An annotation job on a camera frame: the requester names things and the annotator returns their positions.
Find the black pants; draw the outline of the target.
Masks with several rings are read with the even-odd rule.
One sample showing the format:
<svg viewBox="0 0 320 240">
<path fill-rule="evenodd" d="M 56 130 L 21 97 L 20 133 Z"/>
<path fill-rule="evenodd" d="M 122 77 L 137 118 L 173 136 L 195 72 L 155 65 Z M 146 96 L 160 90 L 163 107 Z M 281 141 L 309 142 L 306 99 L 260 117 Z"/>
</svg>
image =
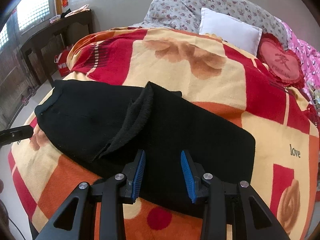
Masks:
<svg viewBox="0 0 320 240">
<path fill-rule="evenodd" d="M 255 139 L 244 129 L 157 84 L 144 88 L 57 80 L 52 95 L 35 108 L 50 142 L 73 161 L 110 178 L 146 154 L 140 197 L 200 217 L 187 193 L 181 152 L 222 181 L 250 181 Z"/>
</svg>

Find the red shopping bag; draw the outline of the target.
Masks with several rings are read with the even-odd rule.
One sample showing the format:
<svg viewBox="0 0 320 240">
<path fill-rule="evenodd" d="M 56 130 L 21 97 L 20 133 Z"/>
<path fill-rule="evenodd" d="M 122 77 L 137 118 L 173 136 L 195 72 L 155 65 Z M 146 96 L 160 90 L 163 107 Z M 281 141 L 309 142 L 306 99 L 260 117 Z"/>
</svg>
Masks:
<svg viewBox="0 0 320 240">
<path fill-rule="evenodd" d="M 55 55 L 54 63 L 57 66 L 57 69 L 61 77 L 65 77 L 69 74 L 69 68 L 67 67 L 67 56 L 71 50 L 71 46 L 67 46 L 61 53 Z"/>
</svg>

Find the red yellow orange blanket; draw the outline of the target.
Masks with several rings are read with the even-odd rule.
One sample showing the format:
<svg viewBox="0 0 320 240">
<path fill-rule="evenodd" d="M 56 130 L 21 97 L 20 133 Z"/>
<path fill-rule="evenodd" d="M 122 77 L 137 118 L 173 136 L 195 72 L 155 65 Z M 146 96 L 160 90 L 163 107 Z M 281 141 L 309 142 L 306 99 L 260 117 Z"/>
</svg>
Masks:
<svg viewBox="0 0 320 240">
<path fill-rule="evenodd" d="M 218 115 L 255 139 L 252 178 L 257 191 L 291 239 L 303 239 L 316 196 L 319 131 L 316 111 L 295 87 L 284 87 L 252 54 L 216 37 L 153 28 L 120 28 L 88 35 L 67 57 L 63 79 L 144 88 L 151 82 Z M 30 139 L 14 143 L 9 165 L 18 196 L 39 233 L 83 181 L 105 178 L 58 150 L 37 123 Z M 128 239 L 198 239 L 195 217 L 139 196 L 124 206 Z"/>
</svg>

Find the dark wooden desk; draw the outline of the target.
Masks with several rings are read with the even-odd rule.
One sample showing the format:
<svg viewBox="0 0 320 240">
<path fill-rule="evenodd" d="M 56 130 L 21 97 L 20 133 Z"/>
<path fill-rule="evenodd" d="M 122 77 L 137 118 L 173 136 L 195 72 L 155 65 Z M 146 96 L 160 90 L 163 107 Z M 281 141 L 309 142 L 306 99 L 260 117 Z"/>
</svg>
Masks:
<svg viewBox="0 0 320 240">
<path fill-rule="evenodd" d="M 73 14 L 71 16 L 65 17 L 63 19 L 60 19 L 45 28 L 41 29 L 34 35 L 32 35 L 27 41 L 21 46 L 20 51 L 22 53 L 23 59 L 28 67 L 28 69 L 31 71 L 33 77 L 35 77 L 35 80 L 37 84 L 40 86 L 41 82 L 39 80 L 39 77 L 31 64 L 31 61 L 29 59 L 29 55 L 31 53 L 35 53 L 37 56 L 37 59 L 39 60 L 42 70 L 44 71 L 44 74 L 49 81 L 51 87 L 54 85 L 54 81 L 52 79 L 52 76 L 47 68 L 47 64 L 44 60 L 43 54 L 41 52 L 41 49 L 45 47 L 50 39 L 54 36 L 60 35 L 67 31 L 68 27 L 71 26 L 74 23 L 78 23 L 81 25 L 86 25 L 88 27 L 88 33 L 93 33 L 93 18 L 92 18 L 92 11 L 91 9 L 78 12 L 76 14 Z"/>
</svg>

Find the pink cloth on desk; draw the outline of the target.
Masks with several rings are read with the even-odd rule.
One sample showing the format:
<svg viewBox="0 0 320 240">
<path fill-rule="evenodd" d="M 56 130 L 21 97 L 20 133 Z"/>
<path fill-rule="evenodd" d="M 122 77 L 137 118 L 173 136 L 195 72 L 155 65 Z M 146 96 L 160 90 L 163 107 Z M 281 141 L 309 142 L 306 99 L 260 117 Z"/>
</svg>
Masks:
<svg viewBox="0 0 320 240">
<path fill-rule="evenodd" d="M 70 16 L 75 15 L 75 14 L 78 14 L 80 12 L 84 12 L 84 11 L 89 11 L 89 5 L 88 4 L 83 5 L 82 7 L 67 13 L 65 15 L 65 18 L 70 17 Z"/>
</svg>

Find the red heart-shaped cushion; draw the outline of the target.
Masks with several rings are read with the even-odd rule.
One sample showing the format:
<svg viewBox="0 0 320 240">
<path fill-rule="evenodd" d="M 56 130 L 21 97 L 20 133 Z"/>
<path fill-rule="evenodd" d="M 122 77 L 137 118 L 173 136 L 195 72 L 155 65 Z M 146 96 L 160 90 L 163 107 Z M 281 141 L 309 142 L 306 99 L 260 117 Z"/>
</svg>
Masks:
<svg viewBox="0 0 320 240">
<path fill-rule="evenodd" d="M 304 74 L 300 59 L 293 51 L 285 50 L 274 35 L 262 34 L 257 58 L 267 65 L 268 72 L 277 83 L 296 89 L 304 87 Z"/>
</svg>

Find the pink patterned quilt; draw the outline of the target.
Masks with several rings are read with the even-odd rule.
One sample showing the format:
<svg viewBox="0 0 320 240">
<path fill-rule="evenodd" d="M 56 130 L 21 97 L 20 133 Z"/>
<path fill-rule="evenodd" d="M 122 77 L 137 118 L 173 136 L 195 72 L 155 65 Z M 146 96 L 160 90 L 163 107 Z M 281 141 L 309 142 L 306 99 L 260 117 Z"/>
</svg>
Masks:
<svg viewBox="0 0 320 240">
<path fill-rule="evenodd" d="M 319 90 L 319 51 L 308 42 L 299 39 L 284 21 L 280 19 L 278 21 L 285 28 L 289 50 L 293 51 L 301 62 L 305 83 L 303 92 L 311 100 L 313 91 Z"/>
</svg>

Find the white pillow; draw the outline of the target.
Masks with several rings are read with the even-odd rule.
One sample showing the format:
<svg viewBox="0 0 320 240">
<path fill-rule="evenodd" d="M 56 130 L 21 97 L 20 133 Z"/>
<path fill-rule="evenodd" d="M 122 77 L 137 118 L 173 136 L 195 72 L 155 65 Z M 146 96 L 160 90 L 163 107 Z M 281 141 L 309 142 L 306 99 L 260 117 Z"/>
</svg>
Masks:
<svg viewBox="0 0 320 240">
<path fill-rule="evenodd" d="M 256 56 L 263 30 L 232 16 L 202 7 L 199 34 L 214 34 Z"/>
</svg>

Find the floral grey quilt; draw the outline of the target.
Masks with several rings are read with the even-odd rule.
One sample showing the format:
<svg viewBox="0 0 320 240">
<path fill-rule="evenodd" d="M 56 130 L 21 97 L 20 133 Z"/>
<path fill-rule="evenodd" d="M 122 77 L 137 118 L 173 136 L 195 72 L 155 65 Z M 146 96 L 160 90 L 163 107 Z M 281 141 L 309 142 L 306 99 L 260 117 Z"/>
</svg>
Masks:
<svg viewBox="0 0 320 240">
<path fill-rule="evenodd" d="M 259 27 L 263 33 L 274 35 L 284 49 L 287 49 L 287 33 L 280 19 L 248 0 L 153 0 L 144 20 L 132 26 L 136 28 L 165 27 L 198 33 L 202 8 L 208 8 Z"/>
</svg>

